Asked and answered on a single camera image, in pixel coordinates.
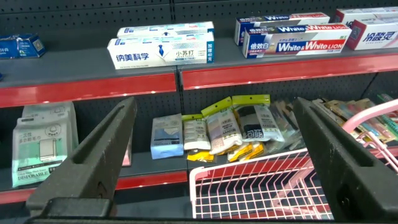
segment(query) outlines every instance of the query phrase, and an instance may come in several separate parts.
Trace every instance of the blue product box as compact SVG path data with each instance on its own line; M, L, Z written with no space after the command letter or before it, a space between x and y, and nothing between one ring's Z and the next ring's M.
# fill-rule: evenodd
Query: blue product box
M40 57L44 52L37 34L0 35L0 58Z

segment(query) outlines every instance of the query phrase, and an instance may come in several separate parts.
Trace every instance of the hanging package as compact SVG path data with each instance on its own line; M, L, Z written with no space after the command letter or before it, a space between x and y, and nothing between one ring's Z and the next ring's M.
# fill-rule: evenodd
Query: hanging package
M72 150L79 145L76 125L76 112L72 102L45 103L41 105L25 106L22 112L23 118L36 118L46 116L63 116L66 113L72 127Z
M206 122L202 114L183 115L184 150L206 149L211 145L206 133Z
M152 159L183 155L181 114L154 118L150 152Z
M12 186L44 181L72 150L66 113L19 118L12 137Z
M284 141L269 111L269 95L233 96L232 102L243 141Z
M201 111L209 131L212 155L243 143L231 106L232 99L227 97Z

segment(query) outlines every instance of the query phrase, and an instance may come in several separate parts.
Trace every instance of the pink shopping basket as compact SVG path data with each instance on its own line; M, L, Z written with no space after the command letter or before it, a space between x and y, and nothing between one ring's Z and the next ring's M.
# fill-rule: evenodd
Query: pink shopping basket
M350 133L367 119L395 110L398 100L364 110L343 129ZM373 133L366 135L372 141L364 146L372 146L371 153L398 173L398 147L387 148ZM193 169L190 199L194 218L333 219L307 149Z

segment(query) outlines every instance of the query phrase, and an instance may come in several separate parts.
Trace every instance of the red shelf rail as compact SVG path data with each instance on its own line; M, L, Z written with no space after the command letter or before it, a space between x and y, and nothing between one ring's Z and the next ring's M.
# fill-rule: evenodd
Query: red shelf rail
M0 88L0 108L177 91L174 73Z
M116 185L116 190L149 187L162 184L176 184L187 181L187 171L145 175L140 177L121 177ZM34 191L35 189L31 188L0 192L0 204L25 202Z
M398 54L183 70L184 90L398 70Z

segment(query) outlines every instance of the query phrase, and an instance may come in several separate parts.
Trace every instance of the white toothpaste box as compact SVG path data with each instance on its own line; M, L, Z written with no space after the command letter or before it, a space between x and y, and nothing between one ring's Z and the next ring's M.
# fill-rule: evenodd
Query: white toothpaste box
M213 63L213 33L111 39L108 44L115 69Z
M123 27L118 31L118 38L136 37L172 37L185 34L214 33L213 22L193 22L159 26Z
M290 15L257 16L236 18L234 40L238 46L243 45L244 31L265 26L295 26L327 24L330 17L322 12L296 13Z
M395 16L398 16L398 7L337 9L335 22L341 22L351 28L354 20L388 18Z
M398 47L398 17L355 20L347 46L353 50Z
M351 29L344 24L323 24L246 29L243 55L311 55L339 53Z

